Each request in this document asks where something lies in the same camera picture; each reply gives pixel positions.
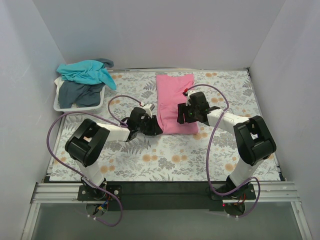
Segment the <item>pink t shirt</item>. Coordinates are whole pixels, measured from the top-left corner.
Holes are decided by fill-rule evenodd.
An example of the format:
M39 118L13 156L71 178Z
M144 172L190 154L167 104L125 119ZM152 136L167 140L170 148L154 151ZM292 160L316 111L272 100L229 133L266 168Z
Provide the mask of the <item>pink t shirt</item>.
M165 135L180 134L192 135L199 131L198 124L179 124L178 104L186 103L183 95L185 89L194 85L194 75L168 76L160 74L156 76L157 90L157 122Z

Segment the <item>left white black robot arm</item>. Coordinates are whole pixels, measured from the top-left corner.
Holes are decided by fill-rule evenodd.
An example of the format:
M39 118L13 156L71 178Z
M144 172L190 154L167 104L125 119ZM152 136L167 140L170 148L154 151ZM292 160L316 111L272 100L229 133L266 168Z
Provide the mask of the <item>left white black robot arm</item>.
M103 185L105 177L100 172L97 160L106 142L129 142L137 134L157 136L163 133L157 116L152 113L155 105L148 103L135 107L130 116L124 120L127 127L122 125L101 124L86 118L76 129L65 144L65 150L76 161L83 174L81 180L89 188L89 194L95 200L106 196Z

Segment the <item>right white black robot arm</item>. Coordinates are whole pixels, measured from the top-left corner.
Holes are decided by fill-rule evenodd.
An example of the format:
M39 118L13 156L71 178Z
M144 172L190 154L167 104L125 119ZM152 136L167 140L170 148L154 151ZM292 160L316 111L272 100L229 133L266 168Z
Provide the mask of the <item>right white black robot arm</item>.
M258 166L277 149L264 119L259 115L243 117L228 113L226 109L210 106L201 91L186 89L183 95L187 100L177 106L179 124L200 122L213 127L214 131L221 129L235 137L239 154L236 167L223 186L216 189L210 184L209 188L217 196L239 198L245 192L244 186L253 179Z

